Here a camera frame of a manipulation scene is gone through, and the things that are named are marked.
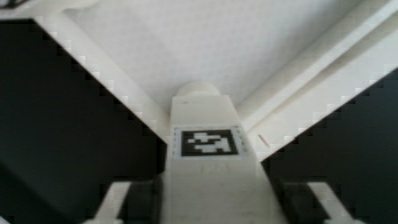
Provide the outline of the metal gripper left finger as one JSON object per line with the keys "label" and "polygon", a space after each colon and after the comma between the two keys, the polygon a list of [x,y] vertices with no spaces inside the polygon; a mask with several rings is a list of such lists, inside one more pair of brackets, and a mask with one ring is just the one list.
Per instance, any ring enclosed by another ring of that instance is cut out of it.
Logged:
{"label": "metal gripper left finger", "polygon": [[154,180],[113,182],[94,217],[81,224],[158,224],[159,198]]}

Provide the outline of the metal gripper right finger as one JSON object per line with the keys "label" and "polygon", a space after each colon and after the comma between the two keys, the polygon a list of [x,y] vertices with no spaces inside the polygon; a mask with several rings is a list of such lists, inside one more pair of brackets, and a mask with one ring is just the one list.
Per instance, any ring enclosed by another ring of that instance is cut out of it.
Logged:
{"label": "metal gripper right finger", "polygon": [[367,224],[353,217],[325,181],[275,181],[275,194],[289,224]]}

